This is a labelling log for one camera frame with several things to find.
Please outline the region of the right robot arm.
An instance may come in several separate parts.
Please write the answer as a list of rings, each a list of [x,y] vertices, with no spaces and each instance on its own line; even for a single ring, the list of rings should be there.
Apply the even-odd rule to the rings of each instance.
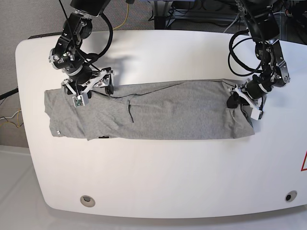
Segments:
[[[51,49],[49,62],[55,69],[68,75],[62,83],[69,95],[90,96],[94,87],[104,87],[106,94],[114,92],[112,84],[112,69],[99,69],[94,65],[110,48],[113,39],[113,28],[104,15],[104,9],[109,4],[107,0],[73,0],[70,5],[75,9],[66,15],[62,34],[55,48]],[[106,47],[100,53],[85,53],[81,50],[83,40],[92,32],[92,18],[100,16],[109,28]]]

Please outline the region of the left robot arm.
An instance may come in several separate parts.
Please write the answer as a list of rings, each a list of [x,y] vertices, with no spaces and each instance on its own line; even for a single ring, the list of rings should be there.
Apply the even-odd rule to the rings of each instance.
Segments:
[[[233,59],[240,67],[248,71],[246,76],[252,80],[231,90],[227,100],[228,108],[248,105],[248,101],[256,102],[272,91],[273,87],[284,87],[290,76],[284,60],[280,41],[280,29],[273,15],[273,0],[238,0],[236,5],[240,18],[243,19],[246,30],[235,33],[229,42],[228,60]],[[250,68],[235,54],[235,38],[249,34],[255,42],[255,55],[260,61],[256,68]]]

